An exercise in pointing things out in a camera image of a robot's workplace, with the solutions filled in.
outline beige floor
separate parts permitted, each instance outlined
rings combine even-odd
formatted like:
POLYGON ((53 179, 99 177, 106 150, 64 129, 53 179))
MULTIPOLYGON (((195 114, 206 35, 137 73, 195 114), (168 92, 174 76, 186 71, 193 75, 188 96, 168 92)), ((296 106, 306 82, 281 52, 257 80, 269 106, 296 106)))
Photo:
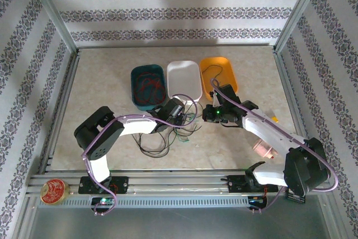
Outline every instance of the beige floor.
MULTIPOLYGON (((84 170, 73 132, 100 106, 115 115, 138 113, 131 101, 130 72, 143 64, 159 64, 166 72, 171 61, 223 56, 230 59, 242 101, 251 100, 264 112, 274 113, 284 127, 294 131, 284 90, 269 46, 220 46, 181 48, 83 49, 51 164, 53 170, 84 170)), ((200 103, 208 101, 204 94, 200 103)), ((176 140, 168 155, 153 159, 143 155, 130 135, 120 137, 108 153, 111 169, 247 168, 258 161, 283 162, 256 155, 257 137, 243 129, 197 122, 202 128, 190 141, 176 140)), ((158 134, 143 137, 143 146, 160 145, 158 134)))

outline yellow object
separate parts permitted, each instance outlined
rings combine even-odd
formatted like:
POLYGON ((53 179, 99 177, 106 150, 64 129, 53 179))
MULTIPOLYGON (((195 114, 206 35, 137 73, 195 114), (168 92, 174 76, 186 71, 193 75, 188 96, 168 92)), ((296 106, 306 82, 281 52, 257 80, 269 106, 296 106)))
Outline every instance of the yellow object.
POLYGON ((210 92, 213 91, 213 87, 210 84, 212 78, 216 78, 220 85, 230 84, 235 93, 239 90, 231 63, 225 57, 210 57, 201 60, 200 73, 202 88, 209 101, 212 101, 210 97, 210 92))

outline plastic tray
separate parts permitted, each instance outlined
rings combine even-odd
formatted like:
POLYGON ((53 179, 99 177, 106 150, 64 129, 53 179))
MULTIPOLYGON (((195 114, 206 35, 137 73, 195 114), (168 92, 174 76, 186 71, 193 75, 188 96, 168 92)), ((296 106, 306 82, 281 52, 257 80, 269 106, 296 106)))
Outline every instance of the plastic tray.
POLYGON ((200 71, 193 61, 175 61, 167 66, 168 96, 183 93, 198 102, 201 95, 200 71))
POLYGON ((216 78, 220 85, 230 84, 235 93, 239 90, 231 63, 225 57, 211 57, 201 60, 200 73, 205 96, 210 101, 212 100, 210 92, 213 91, 213 87, 210 84, 212 78, 216 78))
POLYGON ((141 111, 147 111, 165 102, 166 83, 164 79, 163 68, 157 64, 141 65, 136 67, 130 73, 132 101, 141 111), (163 90, 155 90, 155 86, 144 87, 148 79, 158 79, 163 90))

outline patterned wallpaper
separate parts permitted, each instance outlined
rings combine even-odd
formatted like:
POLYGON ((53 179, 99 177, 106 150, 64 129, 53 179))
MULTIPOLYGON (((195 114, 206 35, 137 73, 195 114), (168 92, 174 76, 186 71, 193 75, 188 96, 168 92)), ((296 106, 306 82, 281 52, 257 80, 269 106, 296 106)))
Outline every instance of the patterned wallpaper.
POLYGON ((11 238, 70 53, 39 0, 0 0, 0 25, 0 238, 11 238))
POLYGON ((358 238, 358 0, 310 0, 281 56, 308 137, 324 141, 348 237, 358 238))
POLYGON ((274 44, 296 0, 53 0, 77 46, 274 44))

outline purple cable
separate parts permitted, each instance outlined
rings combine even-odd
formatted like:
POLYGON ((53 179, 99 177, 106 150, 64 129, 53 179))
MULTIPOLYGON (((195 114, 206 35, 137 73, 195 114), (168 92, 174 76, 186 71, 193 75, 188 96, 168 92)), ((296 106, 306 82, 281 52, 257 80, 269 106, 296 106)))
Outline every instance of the purple cable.
POLYGON ((301 146, 302 148, 304 148, 306 151, 308 151, 310 154, 312 154, 314 157, 316 157, 320 162, 322 162, 331 172, 335 183, 329 187, 329 188, 325 188, 325 189, 313 189, 314 191, 332 191, 334 190, 337 186, 338 186, 338 176, 334 170, 334 168, 325 160, 323 159, 320 155, 318 155, 317 153, 315 153, 313 150, 311 150, 309 147, 307 147, 305 144, 299 142, 297 139, 295 139, 294 137, 290 136, 290 134, 288 134, 287 132, 285 132, 284 130, 282 130, 278 125, 276 125, 275 123, 270 122, 269 120, 267 120, 266 118, 262 117, 261 115, 258 115, 257 113, 251 111, 250 109, 244 107, 243 105, 240 105, 238 103, 236 103, 235 101, 231 100, 230 98, 228 98, 225 94, 223 94, 219 89, 219 82, 217 79, 212 78, 210 80, 210 83, 213 87, 214 90, 216 90, 216 92, 218 92, 219 95, 221 95, 223 98, 225 98, 227 101, 229 101, 231 104, 237 106, 238 108, 246 111, 249 114, 252 114, 256 117, 258 117, 262 122, 266 122, 268 125, 270 125, 271 127, 273 127, 275 130, 277 130, 278 132, 280 132, 281 134, 283 134, 284 136, 286 136, 288 139, 290 139, 291 141, 295 142, 297 145, 301 146))
MULTIPOLYGON (((86 165, 86 169, 87 169, 87 172, 88 172, 88 175, 90 176, 90 178, 93 180, 93 182, 95 182, 99 187, 101 187, 102 189, 104 189, 104 191, 108 192, 109 194, 111 194, 114 198, 114 202, 113 202, 113 205, 105 212, 102 212, 101 215, 105 215, 105 214, 108 214, 109 212, 111 212, 115 207, 116 207, 116 204, 117 204, 117 196, 109 189, 109 188, 106 188, 104 187, 101 183, 99 183, 92 171, 91 171, 91 166, 90 166, 90 161, 88 160, 88 157, 87 157, 87 153, 90 151, 90 149, 93 147, 93 145, 99 140, 99 138, 103 135, 103 133, 115 122, 115 121, 118 121, 118 120, 122 120, 122 119, 149 119, 149 120, 154 120, 154 121, 158 121, 160 123, 164 123, 164 124, 167 124, 171 127, 174 127, 174 128, 182 128, 182 127, 185 127, 185 126, 188 126, 189 124, 191 124, 196 116, 197 116, 197 104, 195 103, 195 101, 190 97, 190 96, 187 96, 187 95, 184 95, 182 93, 177 93, 176 95, 173 95, 173 97, 175 96, 184 96, 186 98, 188 98, 190 101, 192 101, 192 103, 194 104, 194 107, 195 107, 195 115, 194 117, 192 118, 191 121, 189 121, 187 124, 184 124, 184 125, 175 125, 175 124, 171 124, 171 123, 168 123, 166 122, 165 120, 161 120, 161 119, 157 119, 157 118, 154 118, 152 116, 146 116, 146 115, 143 115, 143 114, 130 114, 130 115, 125 115, 125 116, 118 116, 116 118, 114 118, 113 120, 111 120, 100 132, 99 134, 94 138, 94 140, 88 145, 88 147, 86 148, 86 150, 81 154, 81 157, 82 159, 84 160, 84 164, 86 165)), ((96 211, 96 208, 97 208, 98 204, 95 205, 95 208, 93 209, 95 211, 95 215, 97 215, 97 211, 96 211)))

